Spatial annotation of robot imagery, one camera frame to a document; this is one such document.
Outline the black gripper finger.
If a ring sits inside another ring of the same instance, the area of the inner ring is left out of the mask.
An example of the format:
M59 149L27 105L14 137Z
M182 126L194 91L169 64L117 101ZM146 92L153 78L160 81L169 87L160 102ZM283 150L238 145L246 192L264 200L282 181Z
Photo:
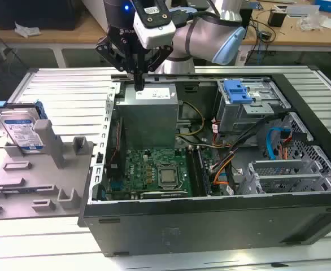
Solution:
M143 74L155 72L172 51L172 46L160 46L156 49L143 49L139 53L139 91L143 90L145 85Z
M97 42L95 50L118 71L126 72L133 79L135 91L140 91L140 73L129 39L122 37L117 45L105 36Z

